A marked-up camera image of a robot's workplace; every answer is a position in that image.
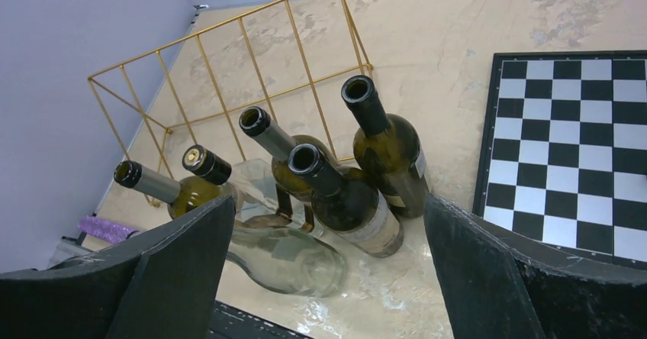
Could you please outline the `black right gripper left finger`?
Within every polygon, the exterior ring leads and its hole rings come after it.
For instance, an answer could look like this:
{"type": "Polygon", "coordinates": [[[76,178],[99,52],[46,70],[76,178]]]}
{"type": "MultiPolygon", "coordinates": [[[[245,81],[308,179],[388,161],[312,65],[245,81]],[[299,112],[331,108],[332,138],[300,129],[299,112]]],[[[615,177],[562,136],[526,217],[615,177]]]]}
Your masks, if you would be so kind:
{"type": "Polygon", "coordinates": [[[3,273],[1,336],[205,337],[234,219],[219,197],[47,270],[3,273]]]}

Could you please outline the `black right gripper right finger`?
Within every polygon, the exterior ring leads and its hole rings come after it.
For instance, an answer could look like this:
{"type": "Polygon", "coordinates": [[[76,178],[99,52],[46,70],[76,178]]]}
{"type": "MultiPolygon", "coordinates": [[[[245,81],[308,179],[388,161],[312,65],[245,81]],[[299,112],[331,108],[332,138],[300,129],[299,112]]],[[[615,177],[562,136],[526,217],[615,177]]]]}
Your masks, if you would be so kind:
{"type": "Polygon", "coordinates": [[[533,241],[428,195],[423,222],[457,338],[644,338],[646,273],[533,241]]]}

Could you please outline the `olive bottle silver neck foil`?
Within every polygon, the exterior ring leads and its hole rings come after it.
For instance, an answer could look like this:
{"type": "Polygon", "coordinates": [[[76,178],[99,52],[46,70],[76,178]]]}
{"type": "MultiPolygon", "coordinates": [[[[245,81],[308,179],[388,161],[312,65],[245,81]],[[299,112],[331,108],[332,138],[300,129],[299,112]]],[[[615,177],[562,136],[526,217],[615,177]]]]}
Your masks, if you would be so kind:
{"type": "Polygon", "coordinates": [[[198,176],[187,176],[177,181],[131,160],[122,161],[116,166],[114,181],[166,203],[171,219],[181,217],[217,197],[232,196],[236,211],[243,207],[242,193],[229,184],[215,185],[198,176]]]}

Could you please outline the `clear round glass bottle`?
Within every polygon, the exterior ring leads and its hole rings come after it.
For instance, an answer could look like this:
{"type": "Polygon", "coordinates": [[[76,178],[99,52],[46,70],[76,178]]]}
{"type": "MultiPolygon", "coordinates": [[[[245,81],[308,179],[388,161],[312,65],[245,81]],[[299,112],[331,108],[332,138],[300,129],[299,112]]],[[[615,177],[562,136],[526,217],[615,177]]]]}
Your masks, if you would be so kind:
{"type": "Polygon", "coordinates": [[[227,260],[269,291],[323,298],[338,293],[346,261],[329,244],[294,228],[249,228],[236,223],[227,260]]]}

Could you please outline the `clear square bottle black cap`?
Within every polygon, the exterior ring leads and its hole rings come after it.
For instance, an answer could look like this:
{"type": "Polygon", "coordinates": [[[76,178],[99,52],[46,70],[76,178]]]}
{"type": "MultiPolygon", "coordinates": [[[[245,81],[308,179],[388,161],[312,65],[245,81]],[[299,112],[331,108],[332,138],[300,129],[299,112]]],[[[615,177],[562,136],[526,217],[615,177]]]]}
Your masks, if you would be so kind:
{"type": "Polygon", "coordinates": [[[279,187],[270,165],[261,159],[231,165],[206,147],[190,146],[182,157],[189,172],[217,186],[231,189],[237,198],[237,220],[248,228],[293,228],[321,237],[311,208],[279,187]]]}

